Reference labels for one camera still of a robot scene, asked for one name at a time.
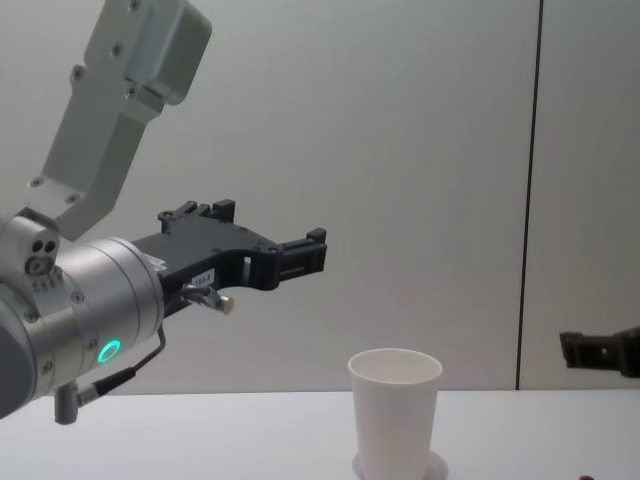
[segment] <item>cup rim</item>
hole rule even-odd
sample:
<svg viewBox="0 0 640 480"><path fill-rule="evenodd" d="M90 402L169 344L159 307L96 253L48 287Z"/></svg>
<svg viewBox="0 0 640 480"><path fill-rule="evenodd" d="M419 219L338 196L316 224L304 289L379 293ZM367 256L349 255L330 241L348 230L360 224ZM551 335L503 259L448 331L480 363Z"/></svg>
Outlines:
<svg viewBox="0 0 640 480"><path fill-rule="evenodd" d="M410 353L412 355L419 355L427 360L429 360L430 362L433 362L436 364L437 367L437 373L431 377L426 378L425 380L417 380L417 381L383 381L383 380L379 380L376 378L371 378L371 377L367 377L366 375L363 375L357 371L355 371L355 369L353 368L353 364L355 361L357 361L358 359L360 359L361 357L364 357L365 355L371 355L372 353L377 353L377 352L389 352L389 351L393 351L393 352L404 352L404 353ZM372 382L372 383L378 383L381 385L420 385L423 383L427 383L427 382L432 382L434 380L436 380L437 378L439 378L442 375L442 372L444 371L444 367L442 366L442 363L435 357L432 357L431 355L427 355L426 353L423 352L418 352L416 350L409 350L407 348L373 348L370 350L365 350L363 352L360 353L356 353L353 357L351 357L349 359L349 362L347 363L347 368L349 369L349 373L351 375L353 375L354 377L360 378L362 380L365 380L367 382Z"/></svg>

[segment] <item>white paper cup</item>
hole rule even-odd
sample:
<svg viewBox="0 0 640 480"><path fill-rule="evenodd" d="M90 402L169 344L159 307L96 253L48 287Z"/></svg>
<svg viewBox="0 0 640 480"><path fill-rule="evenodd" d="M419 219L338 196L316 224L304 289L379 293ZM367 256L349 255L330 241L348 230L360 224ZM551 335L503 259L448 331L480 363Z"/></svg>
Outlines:
<svg viewBox="0 0 640 480"><path fill-rule="evenodd" d="M349 360L360 471L366 480L423 480L442 364L420 352L369 350Z"/></svg>

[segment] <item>table surface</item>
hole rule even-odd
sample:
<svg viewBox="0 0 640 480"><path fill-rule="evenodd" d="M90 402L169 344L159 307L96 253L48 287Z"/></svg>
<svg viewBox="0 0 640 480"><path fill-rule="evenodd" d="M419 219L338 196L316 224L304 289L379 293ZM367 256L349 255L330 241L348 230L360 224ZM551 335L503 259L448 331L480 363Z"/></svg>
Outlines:
<svg viewBox="0 0 640 480"><path fill-rule="evenodd" d="M0 421L0 478L355 480L350 393L114 396ZM640 478L640 391L441 392L449 479Z"/></svg>

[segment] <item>white wall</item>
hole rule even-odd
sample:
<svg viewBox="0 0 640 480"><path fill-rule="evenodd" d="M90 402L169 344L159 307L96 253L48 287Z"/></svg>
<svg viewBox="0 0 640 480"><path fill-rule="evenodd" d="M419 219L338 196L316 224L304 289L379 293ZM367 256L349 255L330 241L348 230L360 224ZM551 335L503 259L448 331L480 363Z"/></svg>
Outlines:
<svg viewBox="0 0 640 480"><path fill-rule="evenodd" d="M522 386L637 387L567 370L558 333L640 325L640 3L545 2Z"/></svg>
<svg viewBox="0 0 640 480"><path fill-rule="evenodd" d="M326 227L328 261L232 292L231 318L171 318L124 391L342 389L375 346L439 357L447 388L513 388L537 0L194 3L215 40L190 96L149 126L87 238L228 197L274 240ZM100 6L0 6L1 205L44 161Z"/></svg>

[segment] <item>black vertical line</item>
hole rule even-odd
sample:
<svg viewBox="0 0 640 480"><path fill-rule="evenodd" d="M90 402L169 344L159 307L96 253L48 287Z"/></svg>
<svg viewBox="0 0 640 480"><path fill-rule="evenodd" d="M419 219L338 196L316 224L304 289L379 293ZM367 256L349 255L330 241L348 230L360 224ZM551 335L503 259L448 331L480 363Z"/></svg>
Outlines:
<svg viewBox="0 0 640 480"><path fill-rule="evenodd" d="M524 241L522 245L522 278L520 280L520 317L518 320L518 356L516 360L516 390L520 390L520 367L522 364L522 327L524 325L524 292L527 280L527 249L529 246L529 213L531 211L531 177L533 173L533 150L536 140L536 117L538 114L538 81L540 79L540 51L542 49L542 15L544 0L538 7L538 41L536 44L536 71L533 82L533 109L531 111L531 137L529 139L529 173L527 176L527 200L524 214Z"/></svg>

